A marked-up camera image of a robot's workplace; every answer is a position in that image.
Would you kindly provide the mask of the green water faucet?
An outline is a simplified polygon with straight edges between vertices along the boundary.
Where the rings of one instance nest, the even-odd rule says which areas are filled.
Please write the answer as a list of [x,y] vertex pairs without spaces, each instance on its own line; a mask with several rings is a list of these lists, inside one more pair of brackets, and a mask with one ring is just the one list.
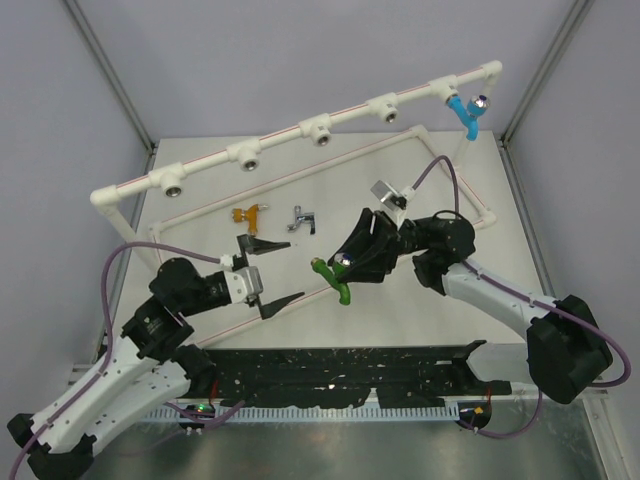
[[311,268],[319,274],[328,285],[339,294],[339,303],[343,306],[351,304],[351,292],[347,283],[341,281],[339,276],[344,273],[353,263],[350,255],[346,253],[336,253],[328,261],[315,257],[311,260]]

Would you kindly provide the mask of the white PVC pipe frame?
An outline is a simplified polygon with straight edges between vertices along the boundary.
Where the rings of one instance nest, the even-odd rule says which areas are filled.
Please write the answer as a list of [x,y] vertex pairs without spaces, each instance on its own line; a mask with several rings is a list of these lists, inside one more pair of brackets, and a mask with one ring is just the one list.
[[[407,186],[415,189],[406,219],[459,210],[475,229],[492,226],[495,215],[460,174],[460,159],[471,144],[466,128],[454,153],[447,154],[421,125],[389,135],[339,134],[336,127],[364,117],[393,124],[401,106],[426,97],[447,107],[445,102],[458,95],[466,105],[472,96],[489,97],[501,71],[501,63],[492,61],[463,74],[319,114],[275,133],[235,138],[197,158],[189,157],[187,141],[163,141],[160,151],[176,153],[175,163],[158,162],[145,175],[97,189],[90,196],[96,210],[132,247],[112,319],[114,330],[121,331],[133,316],[159,266],[171,258],[166,246],[213,260],[236,255],[237,237],[248,234],[248,224],[235,223],[231,211],[254,204],[269,206],[258,214],[256,237],[291,243],[287,249],[249,256],[262,280],[262,301],[305,293],[265,321],[268,342],[332,346],[341,340],[347,319],[406,317],[412,304],[406,289],[394,280],[349,285],[351,304],[343,306],[338,292],[312,270],[310,262],[315,257],[331,259],[364,208],[382,211],[370,191],[378,180],[398,191]],[[307,224],[287,232],[295,205],[315,213],[315,235]],[[246,304],[186,320],[194,329],[188,342],[201,348],[219,345],[263,322],[258,309]]]

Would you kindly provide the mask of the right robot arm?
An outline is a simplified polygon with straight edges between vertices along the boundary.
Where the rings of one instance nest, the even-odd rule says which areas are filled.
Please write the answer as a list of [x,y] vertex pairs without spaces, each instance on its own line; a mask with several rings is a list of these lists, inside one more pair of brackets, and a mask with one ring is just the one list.
[[521,343],[475,348],[452,370],[454,386],[474,394],[489,381],[536,386],[549,399],[571,403],[613,363],[587,304],[527,293],[472,260],[475,230],[451,210],[396,225],[364,209],[354,230],[330,259],[340,284],[381,283],[409,256],[419,284],[471,305],[500,322]]

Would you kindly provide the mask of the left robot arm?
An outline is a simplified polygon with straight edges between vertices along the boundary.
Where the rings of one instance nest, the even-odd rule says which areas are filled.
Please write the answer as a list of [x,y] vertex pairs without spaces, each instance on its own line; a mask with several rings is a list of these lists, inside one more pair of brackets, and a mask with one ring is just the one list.
[[[19,413],[7,429],[21,451],[9,476],[28,463],[39,479],[79,479],[99,453],[121,432],[157,406],[188,394],[201,398],[213,391],[216,368],[209,355],[187,339],[187,317],[232,304],[246,304],[269,319],[296,300],[285,296],[264,304],[259,271],[251,255],[287,248],[285,242],[237,239],[239,252],[211,257],[173,246],[149,284],[151,296],[116,332],[105,320],[104,354],[61,397],[35,413]],[[194,261],[219,265],[203,276]]]

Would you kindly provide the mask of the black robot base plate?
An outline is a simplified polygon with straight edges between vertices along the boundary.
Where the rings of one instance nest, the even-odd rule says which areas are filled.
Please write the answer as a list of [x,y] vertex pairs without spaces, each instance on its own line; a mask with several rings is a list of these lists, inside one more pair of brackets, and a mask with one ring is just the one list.
[[358,408],[376,394],[383,408],[441,406],[448,396],[506,396],[505,380],[483,382],[466,361],[483,346],[210,349],[212,376],[187,399],[225,406]]

